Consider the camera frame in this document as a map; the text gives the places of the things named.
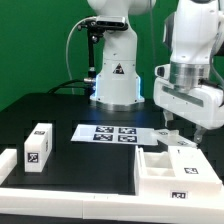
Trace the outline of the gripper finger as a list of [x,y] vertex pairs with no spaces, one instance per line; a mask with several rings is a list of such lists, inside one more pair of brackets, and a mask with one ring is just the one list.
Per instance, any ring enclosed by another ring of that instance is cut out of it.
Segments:
[[173,113],[168,110],[163,110],[163,115],[165,119],[165,126],[168,126],[168,123],[173,120]]
[[196,131],[194,133],[194,142],[197,144],[201,143],[205,132],[206,132],[206,129],[204,127],[197,125]]

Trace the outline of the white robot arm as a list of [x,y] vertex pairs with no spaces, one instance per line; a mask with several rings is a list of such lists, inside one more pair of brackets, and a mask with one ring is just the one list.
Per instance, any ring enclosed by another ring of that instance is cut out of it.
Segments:
[[[156,0],[87,0],[96,12],[90,26],[104,36],[102,69],[95,78],[91,103],[107,110],[128,110],[144,103],[136,73],[137,35],[131,15],[151,11]],[[196,125],[194,141],[224,125],[224,79],[209,83],[213,57],[224,41],[222,0],[178,0],[166,18],[163,43],[167,64],[154,70],[153,100],[166,122],[178,115]]]

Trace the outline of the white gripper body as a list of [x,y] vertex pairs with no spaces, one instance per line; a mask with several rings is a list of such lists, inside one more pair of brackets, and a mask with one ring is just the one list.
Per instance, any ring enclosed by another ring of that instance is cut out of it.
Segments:
[[153,97],[159,107],[205,129],[224,125],[223,92],[220,89],[201,85],[184,94],[175,91],[167,80],[157,77]]

